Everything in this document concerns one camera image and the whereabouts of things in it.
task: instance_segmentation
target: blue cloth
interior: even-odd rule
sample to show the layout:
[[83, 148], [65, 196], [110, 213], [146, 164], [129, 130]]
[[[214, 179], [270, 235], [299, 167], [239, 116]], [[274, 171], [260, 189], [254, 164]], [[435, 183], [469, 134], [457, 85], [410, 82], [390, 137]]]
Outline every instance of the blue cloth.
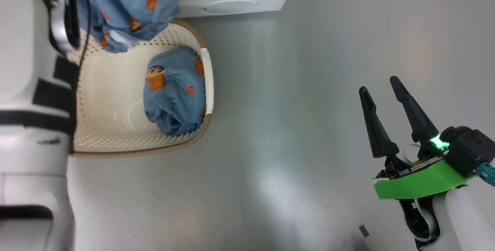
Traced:
[[[86, 0], [77, 0], [80, 26], [88, 28]], [[177, 0], [90, 0], [91, 34], [106, 51], [127, 52], [166, 29], [179, 13]]]
[[207, 100], [203, 64], [196, 54], [189, 48], [175, 48], [153, 57], [147, 69], [145, 115], [168, 135], [198, 129]]

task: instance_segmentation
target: laundry basket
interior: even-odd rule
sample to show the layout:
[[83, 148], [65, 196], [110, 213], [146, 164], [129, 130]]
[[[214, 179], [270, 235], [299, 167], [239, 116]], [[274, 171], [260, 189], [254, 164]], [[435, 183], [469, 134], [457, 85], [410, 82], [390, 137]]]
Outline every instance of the laundry basket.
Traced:
[[[82, 31], [81, 40], [85, 37]], [[195, 50], [203, 62], [206, 115], [195, 132], [169, 136], [147, 120], [143, 89], [150, 59], [181, 46]], [[68, 58], [79, 63], [82, 48]], [[198, 141], [212, 119], [212, 61], [203, 39], [184, 20], [173, 20], [153, 40], [141, 42], [127, 53], [108, 53], [90, 37], [79, 79], [74, 157], [117, 158], [182, 149]]]

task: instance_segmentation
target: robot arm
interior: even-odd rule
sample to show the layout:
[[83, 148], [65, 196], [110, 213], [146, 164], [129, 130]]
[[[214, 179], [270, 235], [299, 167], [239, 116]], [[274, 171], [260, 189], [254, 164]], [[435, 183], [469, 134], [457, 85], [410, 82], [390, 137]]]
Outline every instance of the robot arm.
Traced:
[[67, 157], [76, 128], [79, 47], [73, 0], [1, 0], [0, 242], [2, 249], [73, 246]]
[[418, 161], [407, 164], [396, 155], [368, 90], [359, 90], [373, 157], [386, 156], [385, 169], [375, 179], [380, 199], [398, 200], [418, 250], [489, 251], [495, 234], [463, 189], [480, 176], [493, 184], [495, 142], [465, 126], [449, 127], [441, 135], [397, 77], [390, 78], [406, 111], [414, 142], [420, 143]]

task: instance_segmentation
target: green tape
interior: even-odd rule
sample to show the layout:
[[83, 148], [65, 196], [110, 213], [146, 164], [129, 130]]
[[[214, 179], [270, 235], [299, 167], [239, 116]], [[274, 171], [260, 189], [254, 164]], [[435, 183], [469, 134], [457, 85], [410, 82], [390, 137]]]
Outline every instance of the green tape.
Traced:
[[380, 199], [418, 199], [452, 190], [475, 176], [461, 176], [445, 161], [437, 162], [417, 173], [375, 184]]

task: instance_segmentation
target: basket perforated wall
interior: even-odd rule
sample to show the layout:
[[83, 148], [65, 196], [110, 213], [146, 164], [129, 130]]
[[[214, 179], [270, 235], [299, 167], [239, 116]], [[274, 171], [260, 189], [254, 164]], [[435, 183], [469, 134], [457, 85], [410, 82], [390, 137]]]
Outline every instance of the basket perforated wall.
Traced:
[[[187, 23], [182, 24], [191, 29]], [[106, 52], [90, 37], [77, 91], [76, 152], [129, 151], [138, 155], [139, 150], [163, 148], [167, 151], [164, 147], [184, 145], [198, 133], [205, 132], [211, 115], [207, 115], [208, 120], [193, 133], [165, 135], [156, 124], [147, 121], [142, 102], [147, 63], [156, 54], [176, 47], [190, 47], [203, 64], [205, 58], [209, 59], [209, 55], [201, 55], [202, 39], [198, 40], [198, 35], [192, 32], [181, 25], [170, 24], [151, 41], [141, 42], [127, 53], [119, 54]], [[81, 49], [68, 56], [77, 64], [85, 38], [86, 32], [81, 30]]]

